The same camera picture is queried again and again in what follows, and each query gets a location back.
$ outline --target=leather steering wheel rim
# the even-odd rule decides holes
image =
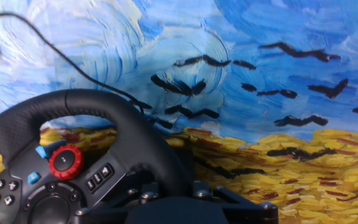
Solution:
[[[40,127],[75,115],[105,118],[117,126],[110,147],[125,171],[149,170],[168,196],[191,194],[191,180],[173,149],[125,99],[106,91],[61,90],[23,101],[0,114],[0,155],[9,164],[40,141]]]

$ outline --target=red knob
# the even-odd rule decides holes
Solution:
[[[49,170],[60,180],[74,179],[84,168],[85,158],[73,145],[62,146],[49,159]]]

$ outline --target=black cable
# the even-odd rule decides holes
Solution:
[[[13,13],[13,12],[1,12],[0,17],[1,16],[13,16],[13,17],[16,17],[16,18],[20,19],[21,21],[25,22],[32,30],[34,30],[34,32],[41,38],[42,41],[44,41],[50,48],[52,48],[57,54],[59,54],[67,63],[69,63],[71,66],[73,66],[75,68],[75,70],[77,70],[77,72],[79,72],[83,77],[85,77],[87,80],[89,80],[101,87],[104,87],[111,91],[115,91],[118,94],[128,97],[129,99],[132,100],[133,104],[136,104],[139,107],[140,112],[144,115],[143,107],[140,105],[139,101],[136,98],[134,98],[133,96],[131,96],[130,94],[128,94],[122,90],[118,90],[112,86],[106,85],[104,83],[101,83],[101,82],[95,80],[94,78],[91,78],[84,71],[82,71],[73,61],[71,61],[66,55],[64,55],[55,46],[53,46],[53,44],[51,44],[49,41],[47,41],[45,39],[45,37],[40,33],[40,31],[26,18],[24,18],[16,13]]]

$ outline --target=racing wheel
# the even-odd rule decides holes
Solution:
[[[89,167],[75,146],[42,147],[40,127],[64,116],[88,114],[117,126],[109,151]],[[0,224],[70,223],[93,208],[129,172],[153,173],[166,196],[192,194],[191,179],[173,149],[125,99],[98,90],[62,90],[36,96],[0,114]]]

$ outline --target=blue painted sky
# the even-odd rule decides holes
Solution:
[[[0,11],[29,18],[46,38],[62,49],[91,77],[133,94],[153,107],[148,116],[184,127],[206,128],[220,136],[255,142],[286,133],[311,139],[324,128],[358,132],[358,0],[0,0]],[[340,60],[293,58],[280,49],[259,46],[286,42],[299,51],[324,49]],[[23,23],[0,19],[0,112],[35,95],[65,88],[97,88],[55,55]],[[207,54],[217,61],[244,60],[255,70],[233,65],[212,67],[206,62],[173,67],[178,60]],[[170,93],[150,81],[188,86],[204,81],[197,96]],[[333,88],[349,84],[329,99],[308,85]],[[257,96],[245,91],[292,90],[298,96]],[[204,108],[219,113],[188,119],[165,109],[182,105],[192,112]],[[326,126],[274,125],[286,116],[311,115]],[[64,127],[105,125],[80,116],[53,121]]]

